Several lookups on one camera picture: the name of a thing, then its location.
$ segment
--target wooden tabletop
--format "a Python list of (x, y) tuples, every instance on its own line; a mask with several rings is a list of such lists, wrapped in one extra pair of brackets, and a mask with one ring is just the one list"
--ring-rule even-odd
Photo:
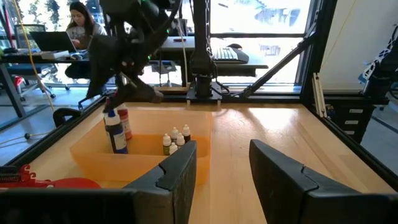
[[(183, 103), (128, 103), (127, 106), (187, 110)], [(189, 109), (213, 111), (214, 116), (210, 177), (207, 184), (195, 188), (190, 223), (265, 223), (251, 177), (250, 139), (260, 139), (360, 192), (394, 192), (302, 105), (222, 104), (221, 109), (191, 105)], [(31, 163), (38, 179), (82, 176), (69, 148), (101, 121), (101, 110), (96, 110)]]

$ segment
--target glass window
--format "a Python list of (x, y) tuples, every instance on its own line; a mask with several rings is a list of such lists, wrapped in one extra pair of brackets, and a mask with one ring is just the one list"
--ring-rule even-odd
[[(289, 54), (302, 38), (211, 38), (211, 48), (226, 47), (229, 44), (239, 44), (243, 52), (257, 55), (268, 65), (268, 69), (257, 69), (256, 77), (218, 77), (221, 83), (253, 83), (261, 78), (270, 68), (274, 67)], [(294, 83), (299, 55), (274, 75), (267, 83)]]
[[(5, 0), (10, 17), (18, 24), (14, 0)], [(63, 31), (70, 23), (69, 5), (79, 0), (16, 0), (24, 24), (43, 24), (47, 31)], [(80, 0), (95, 22), (105, 25), (98, 0)]]
[(211, 0), (210, 31), (304, 33), (311, 0)]

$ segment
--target black metal frame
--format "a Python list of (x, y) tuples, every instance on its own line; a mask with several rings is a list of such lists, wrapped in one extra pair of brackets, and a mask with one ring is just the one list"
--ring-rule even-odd
[[(231, 99), (224, 98), (224, 103), (302, 103), (308, 110), (311, 111), (326, 127), (330, 129), (338, 138), (340, 138), (358, 157), (360, 157), (370, 168), (372, 168), (378, 175), (380, 175), (393, 189), (398, 190), (398, 177), (391, 172), (386, 166), (380, 163), (375, 157), (370, 155), (367, 150), (361, 147), (357, 142), (353, 141), (348, 135), (344, 133), (336, 124), (332, 123), (328, 118), (319, 117), (313, 105), (313, 88), (312, 77), (314, 72), (319, 72), (323, 54), (328, 39), (331, 22), (336, 8), (337, 0), (317, 0), (312, 6), (312, 10), (320, 9), (316, 14), (318, 15), (317, 24), (317, 38), (313, 45), (311, 45), (305, 53), (302, 54), (303, 68), (300, 69), (303, 78), (303, 87), (300, 94), (295, 93), (253, 93), (247, 98)], [(165, 102), (186, 102), (186, 93), (184, 92), (165, 92)], [(37, 142), (34, 146), (27, 149), (25, 153), (9, 162), (8, 165), (23, 165), (33, 161), (37, 156), (43, 153), (52, 144), (58, 141), (68, 131), (72, 130), (78, 123), (83, 121), (95, 109), (103, 104), (104, 98), (100, 98), (93, 103), (82, 116), (68, 122), (67, 124), (57, 128), (50, 133), (46, 138)], [(359, 103), (359, 104), (375, 104), (382, 105), (388, 101), (379, 100), (373, 101), (369, 98), (363, 97), (357, 93), (325, 93), (325, 102), (327, 103)]]

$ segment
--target woman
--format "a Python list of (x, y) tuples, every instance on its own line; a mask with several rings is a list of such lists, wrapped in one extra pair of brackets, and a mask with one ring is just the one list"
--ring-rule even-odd
[[(93, 16), (83, 3), (73, 2), (70, 4), (69, 10), (72, 19), (68, 25), (67, 33), (77, 49), (87, 49), (92, 35), (107, 35), (104, 27), (94, 22)], [(88, 63), (73, 63), (65, 70), (65, 74), (69, 78), (90, 79), (90, 65)]]
[(73, 2), (69, 10), (72, 20), (67, 33), (76, 48), (86, 49), (92, 35), (106, 35), (104, 27), (94, 22), (93, 16), (83, 3)]

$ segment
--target keyboard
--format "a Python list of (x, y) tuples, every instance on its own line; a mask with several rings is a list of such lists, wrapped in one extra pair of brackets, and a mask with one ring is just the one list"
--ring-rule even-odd
[(241, 50), (223, 47), (215, 50), (213, 60), (216, 62), (247, 63), (249, 61), (249, 56)]

